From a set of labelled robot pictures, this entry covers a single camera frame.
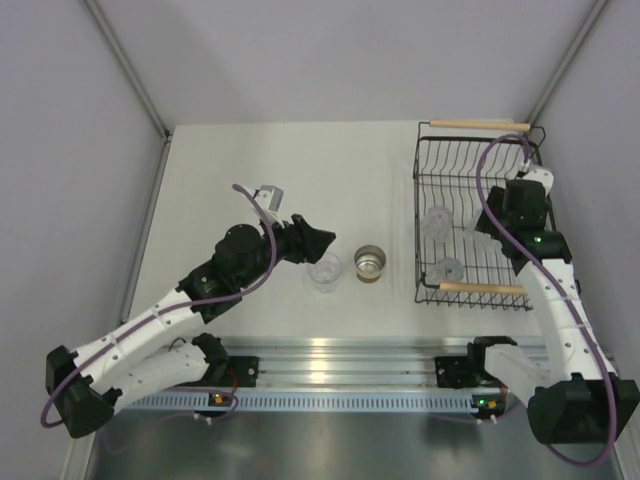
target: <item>white wall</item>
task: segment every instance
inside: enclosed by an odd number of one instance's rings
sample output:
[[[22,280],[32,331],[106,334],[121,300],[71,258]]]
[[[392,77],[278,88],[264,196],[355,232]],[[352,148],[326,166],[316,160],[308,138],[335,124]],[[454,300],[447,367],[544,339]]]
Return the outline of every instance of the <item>white wall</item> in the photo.
[[[540,121],[542,152],[590,318],[640,381],[640,2],[611,3]]]
[[[2,478],[58,478],[45,356],[116,322],[158,149],[77,1],[0,2]]]
[[[523,119],[590,2],[100,3],[176,125]]]

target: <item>dish rack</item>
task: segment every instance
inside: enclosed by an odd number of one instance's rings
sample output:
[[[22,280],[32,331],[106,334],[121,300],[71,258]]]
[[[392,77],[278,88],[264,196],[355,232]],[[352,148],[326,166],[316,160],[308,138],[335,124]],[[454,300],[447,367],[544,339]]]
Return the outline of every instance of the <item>dish rack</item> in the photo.
[[[437,305],[468,305],[504,310],[530,310],[526,295],[496,293],[444,292],[428,288],[427,278],[436,263],[453,257],[464,267],[466,283],[519,285],[511,263],[499,249],[477,243],[465,232],[474,214],[482,208],[476,191],[475,171],[478,160],[493,138],[461,136],[428,136],[423,130],[427,122],[418,125],[418,140],[413,168],[415,195],[415,280],[416,303]],[[538,145],[533,148],[532,162],[542,165]],[[482,171],[485,196],[493,186],[504,187],[507,179],[515,177],[524,156],[517,141],[504,141],[496,145]],[[421,234],[420,219],[429,208],[444,206],[453,214],[453,228],[444,243],[425,238]],[[550,208],[547,228],[555,230]]]

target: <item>wooden handle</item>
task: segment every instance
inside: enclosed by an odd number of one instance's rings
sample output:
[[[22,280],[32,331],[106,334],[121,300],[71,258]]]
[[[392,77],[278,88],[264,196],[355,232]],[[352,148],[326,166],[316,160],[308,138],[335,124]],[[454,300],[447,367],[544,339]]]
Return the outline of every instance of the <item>wooden handle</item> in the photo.
[[[508,132],[528,132],[531,125],[528,123],[510,122],[475,122],[469,120],[431,120],[430,127],[440,128],[475,128],[478,130],[506,130]]]
[[[499,295],[527,295],[523,287],[512,285],[493,285],[490,283],[441,282],[444,292],[497,293]]]

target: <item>perforated metal strip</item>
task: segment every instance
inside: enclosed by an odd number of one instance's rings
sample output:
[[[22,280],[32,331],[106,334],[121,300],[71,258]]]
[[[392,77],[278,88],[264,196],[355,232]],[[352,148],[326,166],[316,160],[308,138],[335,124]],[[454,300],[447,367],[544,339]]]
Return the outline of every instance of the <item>perforated metal strip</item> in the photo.
[[[474,413],[470,394],[238,392],[244,412]],[[132,403],[136,410],[225,410],[207,393],[161,392]]]

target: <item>metal cup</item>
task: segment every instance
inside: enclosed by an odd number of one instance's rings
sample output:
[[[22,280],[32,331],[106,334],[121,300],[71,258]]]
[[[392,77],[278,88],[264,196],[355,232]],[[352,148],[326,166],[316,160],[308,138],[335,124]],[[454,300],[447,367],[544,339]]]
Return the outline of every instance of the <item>metal cup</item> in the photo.
[[[360,247],[354,256],[356,275],[364,283],[377,282],[387,263],[387,256],[382,249],[374,245]]]

